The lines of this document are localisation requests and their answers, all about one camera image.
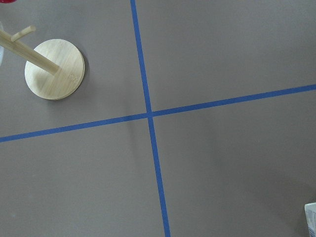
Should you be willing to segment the blue white milk carton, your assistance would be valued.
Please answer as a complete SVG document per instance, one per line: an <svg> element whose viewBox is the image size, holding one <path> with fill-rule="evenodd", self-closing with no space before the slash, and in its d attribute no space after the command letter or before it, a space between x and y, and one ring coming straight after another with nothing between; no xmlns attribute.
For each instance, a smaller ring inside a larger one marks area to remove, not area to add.
<svg viewBox="0 0 316 237"><path fill-rule="evenodd" d="M310 237L316 237L316 203L308 203L304 206Z"/></svg>

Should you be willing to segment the wooden mug tree stand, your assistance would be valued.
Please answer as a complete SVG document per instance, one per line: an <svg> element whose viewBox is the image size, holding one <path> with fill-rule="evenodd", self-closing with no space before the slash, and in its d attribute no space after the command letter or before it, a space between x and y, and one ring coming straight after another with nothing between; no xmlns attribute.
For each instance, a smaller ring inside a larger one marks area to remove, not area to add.
<svg viewBox="0 0 316 237"><path fill-rule="evenodd" d="M64 39L50 39L32 49L21 38L34 32L30 25L11 35L0 30L1 47L26 60L24 76L30 91L46 100L60 100L74 93L85 74L79 49Z"/></svg>

